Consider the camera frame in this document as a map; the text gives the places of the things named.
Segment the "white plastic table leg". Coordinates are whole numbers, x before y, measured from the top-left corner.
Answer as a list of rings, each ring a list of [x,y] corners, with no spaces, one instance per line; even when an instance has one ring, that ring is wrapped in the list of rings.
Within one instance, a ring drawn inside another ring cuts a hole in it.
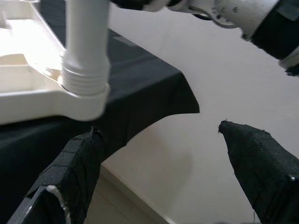
[[[80,96],[107,91],[109,0],[66,0],[62,86]]]

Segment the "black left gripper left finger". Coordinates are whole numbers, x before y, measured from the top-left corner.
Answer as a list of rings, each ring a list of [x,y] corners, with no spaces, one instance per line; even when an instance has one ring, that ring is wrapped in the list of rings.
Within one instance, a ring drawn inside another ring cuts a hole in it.
[[[7,224],[84,224],[103,153],[104,140],[95,127],[69,140]]]

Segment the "white plastic table top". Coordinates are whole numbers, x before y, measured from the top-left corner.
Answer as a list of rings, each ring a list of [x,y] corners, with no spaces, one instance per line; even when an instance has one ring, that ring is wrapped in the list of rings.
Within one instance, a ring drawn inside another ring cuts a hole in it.
[[[0,125],[51,116],[91,121],[102,115],[109,77],[103,94],[69,92],[61,77],[65,50],[40,13],[40,0],[0,0]]]

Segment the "black tablecloth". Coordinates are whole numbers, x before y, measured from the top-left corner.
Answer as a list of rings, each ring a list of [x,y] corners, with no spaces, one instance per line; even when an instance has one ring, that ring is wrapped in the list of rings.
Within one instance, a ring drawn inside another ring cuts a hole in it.
[[[183,73],[109,32],[110,92],[103,114],[91,121],[51,116],[0,125],[0,220],[6,221],[38,176],[72,138],[95,127],[104,140],[102,160],[139,132],[171,115],[198,113]]]

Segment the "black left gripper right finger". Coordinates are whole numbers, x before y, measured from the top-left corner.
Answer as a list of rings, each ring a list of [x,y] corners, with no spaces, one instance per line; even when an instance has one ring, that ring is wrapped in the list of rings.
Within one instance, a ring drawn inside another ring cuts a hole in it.
[[[299,224],[299,158],[265,130],[219,125],[234,174],[262,224]]]

